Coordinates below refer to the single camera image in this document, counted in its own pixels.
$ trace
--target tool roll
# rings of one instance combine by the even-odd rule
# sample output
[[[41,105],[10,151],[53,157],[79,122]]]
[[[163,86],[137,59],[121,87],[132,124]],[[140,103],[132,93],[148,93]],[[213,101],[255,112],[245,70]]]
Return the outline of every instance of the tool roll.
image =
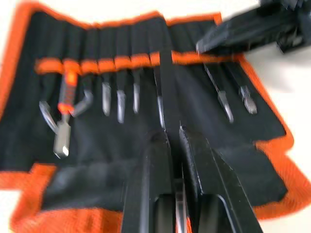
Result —
[[[178,126],[200,133],[234,170],[257,218],[310,203],[310,183],[285,156],[291,132],[245,58],[196,53],[196,42],[219,22],[219,14],[165,20],[155,12],[86,24],[38,3],[19,7],[0,86],[0,188],[22,190],[13,231],[119,232],[131,174],[155,135],[165,138],[158,102],[163,96],[165,118],[170,92],[177,112],[168,114],[178,114]],[[171,51],[169,75],[163,51]],[[173,89],[160,89],[157,76],[169,76]],[[211,76],[222,81],[233,121]],[[255,113],[232,76],[245,77]],[[65,85],[69,99],[60,98]],[[60,160],[60,126],[47,122],[64,116],[68,148],[61,146]],[[181,153],[172,154],[173,164]]]

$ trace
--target black plastic object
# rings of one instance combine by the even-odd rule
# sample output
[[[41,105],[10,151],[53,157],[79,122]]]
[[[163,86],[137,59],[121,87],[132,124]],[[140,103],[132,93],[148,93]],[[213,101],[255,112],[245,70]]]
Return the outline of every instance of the black plastic object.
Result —
[[[261,233],[235,172],[197,133],[180,129],[183,171],[193,233]]]
[[[156,133],[141,153],[126,189],[121,233],[174,233],[175,198],[168,138]]]
[[[263,0],[262,6],[214,26],[198,53],[231,55],[277,42],[283,52],[311,44],[310,0]]]

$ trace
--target black tool case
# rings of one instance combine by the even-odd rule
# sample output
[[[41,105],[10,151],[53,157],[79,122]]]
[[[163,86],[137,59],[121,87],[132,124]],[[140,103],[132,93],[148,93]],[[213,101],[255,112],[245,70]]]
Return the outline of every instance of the black tool case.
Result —
[[[19,7],[0,84],[0,188],[22,190],[11,218],[13,231],[112,233],[121,231],[123,222],[133,227],[123,232],[132,233],[137,229],[134,223],[149,221],[141,205],[156,208],[161,214],[153,213],[152,221],[174,230],[174,179],[182,174],[193,232],[205,192],[232,200],[236,210],[242,206],[238,216],[253,215],[250,203],[259,219],[289,214],[310,203],[310,183],[285,155],[293,136],[252,67],[242,55],[195,52],[196,42],[219,22],[219,14],[166,20],[153,12],[86,24],[38,3]],[[257,105],[257,113],[249,114],[230,74],[216,76],[223,80],[233,123],[203,66],[224,63],[232,63],[238,67],[236,75],[247,77]],[[135,113],[137,69],[140,105]],[[84,98],[85,89],[91,90],[93,102],[70,118],[69,155],[60,160],[53,153],[55,133],[39,102],[48,103],[60,120],[60,86],[67,71],[78,76],[76,102]],[[121,74],[126,77],[123,84],[118,82]],[[165,130],[159,120],[155,74],[161,80]],[[111,87],[109,116],[103,113],[104,79]],[[117,120],[120,85],[126,95],[124,123]],[[237,196],[222,193],[218,184]],[[161,212],[163,206],[168,212]],[[127,208],[137,215],[128,212],[129,219],[122,218]],[[168,222],[165,215],[171,217]],[[237,232],[257,232],[258,223],[249,222],[253,230]]]

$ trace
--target white background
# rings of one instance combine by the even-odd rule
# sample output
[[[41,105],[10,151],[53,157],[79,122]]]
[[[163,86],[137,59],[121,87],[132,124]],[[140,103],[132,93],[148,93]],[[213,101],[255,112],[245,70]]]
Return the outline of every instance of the white background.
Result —
[[[0,0],[0,62],[15,6],[20,0]],[[158,10],[166,18],[220,11],[227,18],[256,6],[256,0],[42,0],[51,8],[87,22],[134,17]],[[310,88],[311,48],[282,55],[275,45],[247,54],[247,59],[294,134],[295,145],[288,156],[311,180]],[[0,191],[0,232],[8,232],[8,218],[18,191]],[[261,221],[265,233],[311,232],[311,206],[294,215]]]

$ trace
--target orange binding edge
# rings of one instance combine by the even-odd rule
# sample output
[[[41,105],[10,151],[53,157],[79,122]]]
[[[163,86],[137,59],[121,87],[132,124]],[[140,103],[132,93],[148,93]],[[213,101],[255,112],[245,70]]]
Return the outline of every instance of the orange binding edge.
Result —
[[[0,75],[0,119],[3,115],[17,68],[18,59],[21,53],[24,37],[31,16],[36,11],[43,11],[55,17],[56,19],[66,20],[75,25],[84,28],[94,27],[94,25],[78,22],[70,17],[61,15],[52,9],[33,2],[22,3],[17,11],[8,39],[2,72]],[[111,25],[122,25],[158,17],[158,12],[142,15],[134,19],[122,20],[117,22],[108,22],[104,24],[95,24],[96,27],[104,27]],[[167,20],[168,25],[175,23],[187,22],[193,20],[209,20],[214,19],[217,23],[221,22],[220,14],[212,14],[198,17],[184,17],[179,19]],[[198,55],[195,52],[178,53],[173,51],[172,58],[174,63],[187,65],[202,62],[217,62],[214,57],[206,55]],[[293,136],[286,126],[284,120],[276,110],[270,100],[268,93],[264,89],[254,70],[243,56],[237,59],[241,66],[248,74],[254,86],[260,92],[265,101],[270,105],[280,122],[283,124],[286,135],[270,141],[257,142],[256,146],[259,150],[266,153],[275,170],[284,181],[288,193],[282,201],[269,203],[264,206],[255,207],[256,215],[259,219],[267,219],[283,216],[298,211],[311,203],[311,184],[306,177],[299,171],[295,164],[285,155],[285,151],[293,146]],[[116,64],[115,60],[101,60],[98,64],[93,61],[84,61],[81,66],[76,68],[81,74],[87,72],[108,72],[117,71],[121,67],[132,68],[140,66],[157,66],[159,65],[159,54],[139,54],[130,58],[125,58],[126,62],[119,60]],[[38,61],[36,71],[39,74],[46,72],[64,72],[64,64],[57,59],[46,59]],[[0,172],[0,188],[4,189],[21,189],[22,195],[16,210],[11,218],[11,228],[15,232],[56,232],[59,229],[68,233],[78,232],[120,232],[122,213],[113,212],[105,209],[66,209],[52,210],[40,212],[43,192],[49,184],[53,173],[54,166],[35,164],[33,169],[28,172]]]

